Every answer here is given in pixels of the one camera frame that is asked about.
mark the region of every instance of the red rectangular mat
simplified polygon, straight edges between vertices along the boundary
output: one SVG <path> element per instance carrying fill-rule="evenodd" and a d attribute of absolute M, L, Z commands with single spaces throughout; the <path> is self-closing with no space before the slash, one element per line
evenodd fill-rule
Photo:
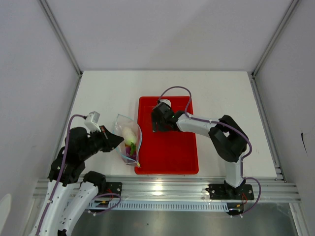
<path fill-rule="evenodd" d="M 188 96 L 163 97 L 171 101 L 174 112 L 184 111 Z M 158 97 L 140 97 L 138 124 L 142 131 L 139 150 L 141 167 L 135 167 L 138 175 L 194 175 L 198 173 L 196 136 L 190 132 L 153 132 L 151 112 L 157 105 Z M 187 112 L 193 114 L 192 103 Z"/>

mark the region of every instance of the purple cable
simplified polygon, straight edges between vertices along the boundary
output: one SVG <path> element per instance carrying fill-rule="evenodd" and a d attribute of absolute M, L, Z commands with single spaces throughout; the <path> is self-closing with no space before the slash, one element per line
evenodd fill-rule
<path fill-rule="evenodd" d="M 185 90 L 189 93 L 189 101 L 188 101 L 188 103 L 187 103 L 187 105 L 186 105 L 186 107 L 185 107 L 185 115 L 186 115 L 189 119 L 193 119 L 193 120 L 197 120 L 197 121 L 209 123 L 210 121 L 207 120 L 207 119 L 200 119 L 200 118 L 196 118 L 196 117 L 193 117 L 193 116 L 189 116 L 189 115 L 188 115 L 187 109 L 188 109 L 189 104 L 191 103 L 191 92 L 190 92 L 189 89 L 186 88 L 186 87 L 183 87 L 183 86 L 173 86 L 173 87 L 170 87 L 170 88 L 168 88 L 167 90 L 165 90 L 165 91 L 162 93 L 162 95 L 158 98 L 158 100 L 160 101 L 160 100 L 162 99 L 163 95 L 164 95 L 167 91 L 169 91 L 170 89 L 175 89 L 175 88 L 185 89 Z M 252 205 L 251 208 L 249 208 L 247 211 L 243 212 L 243 214 L 244 214 L 244 213 L 250 211 L 250 210 L 258 203 L 258 201 L 259 201 L 259 199 L 260 199 L 260 195 L 261 195 L 261 185 L 260 185 L 259 181 L 258 181 L 257 179 L 255 179 L 255 178 L 253 178 L 253 177 L 243 177 L 243 171 L 244 171 L 244 168 L 243 168 L 243 160 L 244 160 L 245 157 L 248 157 L 248 156 L 252 153 L 252 144 L 250 143 L 249 139 L 248 139 L 242 132 L 240 132 L 239 130 L 237 130 L 236 128 L 234 128 L 234 127 L 232 127 L 232 126 L 230 126 L 230 125 L 228 125 L 228 124 L 225 124 L 225 123 L 223 123 L 223 122 L 220 122 L 220 121 L 212 121 L 211 123 L 220 124 L 220 125 L 222 125 L 222 126 L 225 126 L 225 127 L 229 128 L 229 129 L 233 130 L 234 132 L 236 132 L 237 134 L 239 134 L 243 139 L 245 139 L 245 141 L 247 142 L 248 146 L 250 147 L 249 152 L 248 152 L 247 154 L 245 154 L 243 157 L 241 157 L 241 177 L 242 177 L 243 179 L 253 179 L 253 180 L 255 180 L 255 181 L 257 182 L 257 184 L 258 184 L 258 187 L 259 187 L 259 193 L 258 193 L 258 197 L 257 197 L 257 199 L 256 199 L 256 202 Z"/>
<path fill-rule="evenodd" d="M 48 211 L 48 207 L 49 207 L 49 204 L 51 203 L 53 197 L 54 197 L 54 194 L 55 194 L 55 191 L 58 187 L 58 184 L 60 182 L 60 179 L 61 179 L 61 175 L 63 174 L 63 169 L 64 169 L 64 165 L 65 165 L 65 157 L 67 155 L 67 152 L 68 152 L 68 146 L 69 146 L 69 136 L 70 136 L 70 127 L 71 127 L 71 123 L 72 123 L 72 120 L 75 118 L 75 117 L 82 117 L 83 119 L 85 119 L 86 117 L 83 116 L 83 115 L 73 115 L 70 120 L 69 120 L 69 123 L 68 123 L 68 128 L 67 128 L 67 133 L 66 133 L 66 138 L 65 138 L 65 145 L 64 145 L 64 151 L 63 151 L 63 161 L 61 163 L 61 167 L 60 167 L 60 171 L 59 171 L 59 174 L 58 174 L 58 177 L 57 177 L 57 180 L 56 180 L 56 183 L 55 183 L 55 186 L 51 192 L 51 195 L 50 195 L 50 198 L 49 198 L 49 202 L 47 203 L 44 211 L 43 211 L 43 214 L 41 215 L 41 218 L 40 218 L 40 221 L 38 223 L 38 227 L 37 227 L 37 231 L 36 231 L 36 235 L 39 235 L 40 233 L 40 229 L 41 229 L 41 226 L 44 222 L 44 219 L 45 219 L 45 215 Z"/>
<path fill-rule="evenodd" d="M 95 199 L 95 198 L 100 198 L 100 197 L 104 197 L 104 196 L 113 196 L 113 195 L 116 196 L 116 197 L 119 197 L 119 201 L 118 201 L 115 205 L 113 205 L 113 206 L 111 206 L 110 208 L 108 208 L 108 209 L 106 209 L 106 210 L 103 210 L 103 211 L 101 211 L 101 212 L 90 212 L 90 213 L 95 214 L 95 215 L 101 215 L 101 214 L 103 214 L 103 213 L 106 213 L 106 212 L 110 211 L 111 209 L 115 208 L 116 206 L 118 206 L 118 204 L 122 201 L 122 198 L 121 198 L 121 196 L 120 196 L 119 194 L 117 194 L 117 193 L 104 193 L 104 194 L 100 194 L 100 195 L 94 197 L 93 199 Z"/>

